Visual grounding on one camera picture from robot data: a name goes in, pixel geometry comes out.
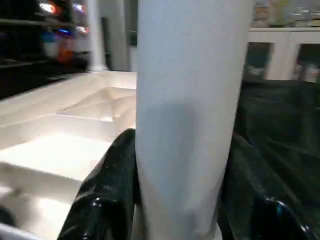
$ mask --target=black surface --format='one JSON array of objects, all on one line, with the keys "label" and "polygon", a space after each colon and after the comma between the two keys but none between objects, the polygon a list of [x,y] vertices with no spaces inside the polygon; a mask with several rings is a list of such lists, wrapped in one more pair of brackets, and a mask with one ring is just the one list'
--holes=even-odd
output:
[{"label": "black surface", "polygon": [[12,227],[16,226],[14,215],[5,207],[0,206],[0,223]]},{"label": "black surface", "polygon": [[0,68],[0,100],[82,73],[84,67],[63,66],[54,62]]},{"label": "black surface", "polygon": [[319,93],[299,81],[243,84],[219,218],[234,239],[320,239]]},{"label": "black surface", "polygon": [[123,132],[83,181],[59,240],[130,240],[138,191],[135,130]]}]

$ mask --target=white cabinet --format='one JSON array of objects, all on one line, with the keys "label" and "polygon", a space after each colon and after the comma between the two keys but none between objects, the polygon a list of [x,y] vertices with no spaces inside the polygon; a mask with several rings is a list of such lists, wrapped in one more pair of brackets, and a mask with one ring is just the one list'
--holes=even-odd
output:
[{"label": "white cabinet", "polygon": [[[248,41],[247,63],[250,64],[248,58],[251,57],[253,65],[261,65],[259,61],[264,58],[262,68],[264,68],[264,78],[267,80],[293,79],[295,67],[299,61],[308,62],[311,59],[320,67],[319,27],[251,28]],[[254,56],[255,51],[259,55],[258,58]]]}]

